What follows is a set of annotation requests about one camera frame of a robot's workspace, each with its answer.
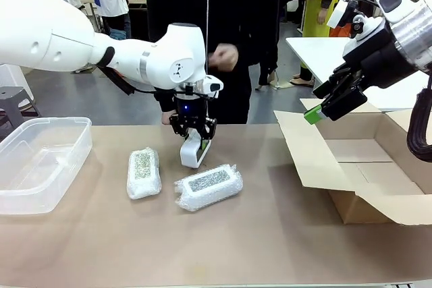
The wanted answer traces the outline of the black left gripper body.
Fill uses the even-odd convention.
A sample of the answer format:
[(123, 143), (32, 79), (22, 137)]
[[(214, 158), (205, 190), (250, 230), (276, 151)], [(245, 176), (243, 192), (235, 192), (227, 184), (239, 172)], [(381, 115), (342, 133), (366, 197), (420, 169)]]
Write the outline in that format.
[(184, 99), (176, 97), (177, 114), (173, 117), (173, 124), (181, 128), (202, 129), (207, 118), (207, 101), (198, 97)]

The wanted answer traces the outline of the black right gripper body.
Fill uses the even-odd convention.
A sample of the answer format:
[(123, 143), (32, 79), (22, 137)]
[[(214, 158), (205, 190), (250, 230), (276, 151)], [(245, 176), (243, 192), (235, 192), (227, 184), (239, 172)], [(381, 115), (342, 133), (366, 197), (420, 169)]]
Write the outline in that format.
[(361, 89), (388, 88), (411, 75), (411, 64), (397, 50), (393, 40), (351, 40), (345, 46), (343, 59), (358, 74)]

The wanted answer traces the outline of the person's left hand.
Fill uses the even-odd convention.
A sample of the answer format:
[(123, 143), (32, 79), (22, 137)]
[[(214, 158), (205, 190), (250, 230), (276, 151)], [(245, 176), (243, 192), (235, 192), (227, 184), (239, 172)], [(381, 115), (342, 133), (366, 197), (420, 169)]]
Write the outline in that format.
[(208, 59), (209, 67), (223, 72), (233, 71), (238, 62), (238, 49), (235, 45), (221, 43), (210, 54)]

